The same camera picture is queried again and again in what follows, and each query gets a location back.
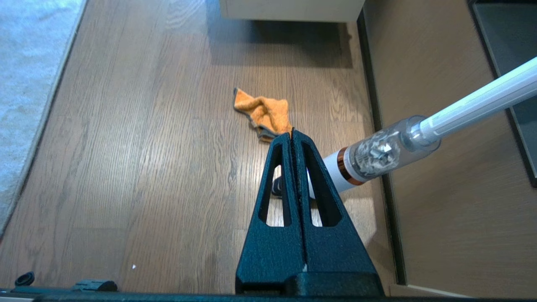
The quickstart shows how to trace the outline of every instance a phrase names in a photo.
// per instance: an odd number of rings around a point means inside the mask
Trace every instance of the light gray carpet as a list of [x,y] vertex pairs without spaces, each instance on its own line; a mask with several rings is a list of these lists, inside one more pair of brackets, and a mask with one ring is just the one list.
[[85,0],[0,1],[0,237],[30,168]]

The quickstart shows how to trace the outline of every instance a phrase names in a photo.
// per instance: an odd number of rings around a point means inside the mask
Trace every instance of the orange microfiber towel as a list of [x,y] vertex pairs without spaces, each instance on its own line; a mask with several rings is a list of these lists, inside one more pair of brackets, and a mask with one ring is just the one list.
[[289,123],[289,104],[285,99],[252,97],[235,88],[234,108],[250,118],[260,141],[270,142],[293,129]]

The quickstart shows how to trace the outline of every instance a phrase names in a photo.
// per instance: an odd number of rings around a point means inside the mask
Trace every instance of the clear plastic cylinder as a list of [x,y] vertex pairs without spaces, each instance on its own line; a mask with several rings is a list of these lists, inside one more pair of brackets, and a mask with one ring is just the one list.
[[346,161],[352,167],[350,174],[360,181],[369,181],[433,153],[441,140],[423,145],[419,123],[424,119],[403,119],[349,146]]

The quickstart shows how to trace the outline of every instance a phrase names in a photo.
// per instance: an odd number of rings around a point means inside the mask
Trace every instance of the white furniture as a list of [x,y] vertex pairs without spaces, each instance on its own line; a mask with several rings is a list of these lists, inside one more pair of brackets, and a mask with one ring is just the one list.
[[354,22],[365,0],[220,0],[225,18]]

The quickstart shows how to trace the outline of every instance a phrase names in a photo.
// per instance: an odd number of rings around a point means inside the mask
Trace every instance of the copper ring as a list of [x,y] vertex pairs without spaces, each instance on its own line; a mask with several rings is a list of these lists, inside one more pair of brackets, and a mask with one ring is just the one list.
[[339,169],[339,172],[341,173],[341,176],[348,181],[349,183],[353,185],[362,185],[363,182],[358,181],[349,174],[347,169],[345,168],[345,162],[343,161],[343,157],[345,155],[345,150],[347,150],[347,147],[341,149],[339,153],[337,154],[337,168]]

